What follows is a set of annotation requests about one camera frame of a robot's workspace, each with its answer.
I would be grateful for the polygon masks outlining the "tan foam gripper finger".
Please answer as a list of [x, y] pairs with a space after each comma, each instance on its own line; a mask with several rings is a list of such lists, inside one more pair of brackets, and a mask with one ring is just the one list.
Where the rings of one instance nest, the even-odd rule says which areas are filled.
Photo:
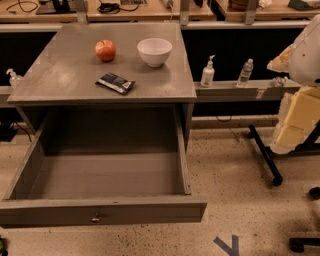
[[288, 46], [276, 58], [274, 58], [267, 64], [267, 69], [278, 73], [288, 73], [290, 53], [291, 46]]
[[285, 93], [278, 113], [270, 149], [287, 154], [302, 144], [320, 121], [320, 89], [302, 87], [294, 94]]

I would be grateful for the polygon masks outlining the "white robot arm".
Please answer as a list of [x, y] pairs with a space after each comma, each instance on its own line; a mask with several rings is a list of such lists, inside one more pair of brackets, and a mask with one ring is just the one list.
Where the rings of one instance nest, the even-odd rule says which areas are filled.
[[289, 74], [301, 88], [281, 100], [271, 151], [287, 154], [306, 141], [320, 121], [320, 15], [316, 15], [294, 42], [271, 60], [267, 69]]

